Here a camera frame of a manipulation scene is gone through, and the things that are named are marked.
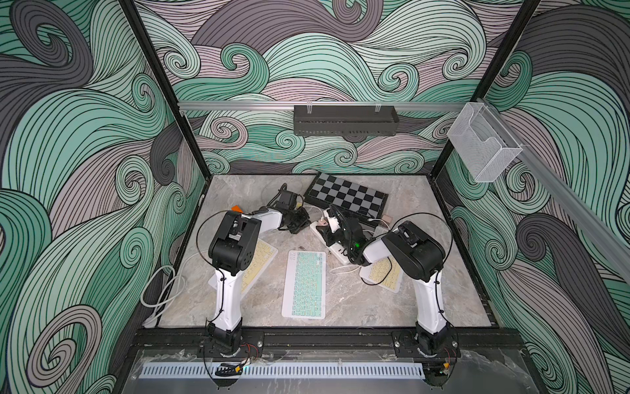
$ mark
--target mesh holder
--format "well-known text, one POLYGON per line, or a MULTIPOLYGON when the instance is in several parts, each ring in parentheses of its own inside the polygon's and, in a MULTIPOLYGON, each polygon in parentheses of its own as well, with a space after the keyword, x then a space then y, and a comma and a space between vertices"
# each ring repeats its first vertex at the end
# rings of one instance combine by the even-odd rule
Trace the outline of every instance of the mesh holder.
POLYGON ((523 151, 498 112, 466 103, 447 133, 475 182, 494 182, 523 151))

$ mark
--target black and white checkerboard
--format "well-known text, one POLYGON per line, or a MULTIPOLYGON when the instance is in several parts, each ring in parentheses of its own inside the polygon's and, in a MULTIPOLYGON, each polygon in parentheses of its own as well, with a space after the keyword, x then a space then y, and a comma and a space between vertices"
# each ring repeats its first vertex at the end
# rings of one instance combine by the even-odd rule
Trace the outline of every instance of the black and white checkerboard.
POLYGON ((319 207, 334 204, 366 219, 380 219, 387 196, 378 190, 320 173, 306 191, 305 200, 319 207))

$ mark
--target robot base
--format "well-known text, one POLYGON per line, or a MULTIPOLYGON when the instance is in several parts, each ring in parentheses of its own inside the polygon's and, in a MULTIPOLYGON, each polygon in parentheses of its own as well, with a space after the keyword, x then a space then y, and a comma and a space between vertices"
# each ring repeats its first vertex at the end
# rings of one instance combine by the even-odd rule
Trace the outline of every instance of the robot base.
POLYGON ((430 333, 416 322, 416 334, 418 335, 417 340, 420 351, 427 356, 441 352, 450 338, 449 327, 450 325, 446 324, 440 331, 430 333))
POLYGON ((243 319, 241 319, 234 330, 221 330, 217 328, 213 323, 210 323, 208 327, 208 336, 214 342, 214 349, 217 349, 223 354, 234 354, 238 351, 241 345, 241 328, 243 326, 243 319))

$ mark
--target gray marble surface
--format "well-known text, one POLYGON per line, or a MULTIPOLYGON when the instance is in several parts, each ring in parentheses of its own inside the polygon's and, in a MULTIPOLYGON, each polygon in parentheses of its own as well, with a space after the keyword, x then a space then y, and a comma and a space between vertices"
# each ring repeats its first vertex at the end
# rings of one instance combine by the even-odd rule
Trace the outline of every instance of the gray marble surface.
MULTIPOLYGON (((424 176, 342 176, 352 182, 389 193, 384 214, 397 220, 418 211, 434 213, 442 217, 428 180, 424 176)), ((265 205, 283 183, 288 189, 304 193, 313 176, 307 175, 221 175, 212 179, 202 206, 193 237, 186 246, 182 274, 186 288, 172 302, 162 316, 160 327, 198 327, 206 319, 214 317, 215 290, 208 285, 214 269, 198 255, 195 234, 200 225, 213 213, 234 205, 244 211, 252 211, 265 205)), ((309 208, 311 219, 319 219, 321 213, 309 208)), ((208 220, 199 232, 199 247, 207 257, 210 241, 223 214, 208 220)), ((438 219, 419 215, 410 218, 421 229, 441 242, 448 249, 450 233, 438 219)), ((289 250, 327 252, 309 229, 297 235, 288 231, 269 231, 260 238, 278 248, 278 255, 264 271, 241 303, 243 325, 247 326, 413 326, 417 308, 412 279, 403 275, 400 291, 392 293, 379 286, 366 286, 358 276, 358 270, 350 274, 326 274, 326 318, 323 320, 293 319, 283 317, 282 297, 289 250)), ((330 253, 326 257, 328 270, 342 264, 330 253)), ((442 274, 445 315, 455 326, 489 326, 479 296, 457 246, 444 265, 442 274)))

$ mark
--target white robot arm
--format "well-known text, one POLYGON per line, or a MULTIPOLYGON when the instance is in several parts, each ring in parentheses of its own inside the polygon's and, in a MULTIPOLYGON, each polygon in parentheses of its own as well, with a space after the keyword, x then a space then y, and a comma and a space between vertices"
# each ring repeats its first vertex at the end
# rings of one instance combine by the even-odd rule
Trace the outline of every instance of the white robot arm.
MULTIPOLYGON (((253 258, 258 235, 284 226, 294 229, 295 232, 291 232, 296 233, 309 224, 305 211, 296 214, 294 202, 287 206, 278 203, 275 206, 277 209, 262 208, 252 215, 227 212, 210 244, 209 255, 212 266, 216 268, 217 302, 216 317, 209 324, 209 334, 225 353, 236 352, 240 345, 243 320, 240 307, 241 284, 244 271, 253 258), (287 216, 292 218, 289 224, 285 223, 287 216)), ((330 221, 326 225, 328 228, 322 229, 320 226, 318 230, 324 239, 335 239, 334 242, 343 245, 343 241, 347 240, 346 227, 357 224, 352 223, 352 219, 344 219, 339 223, 329 214, 326 217, 330 221)), ((348 253, 355 254, 357 258, 353 258, 352 262, 359 265, 369 265, 388 256, 396 259, 405 273, 414 279, 413 287, 418 305, 418 346, 426 355, 435 354, 441 349, 442 342, 448 335, 448 324, 439 308, 444 305, 440 270, 445 258, 440 244, 412 222, 405 221, 382 238, 365 242, 360 248, 354 248, 348 253)))

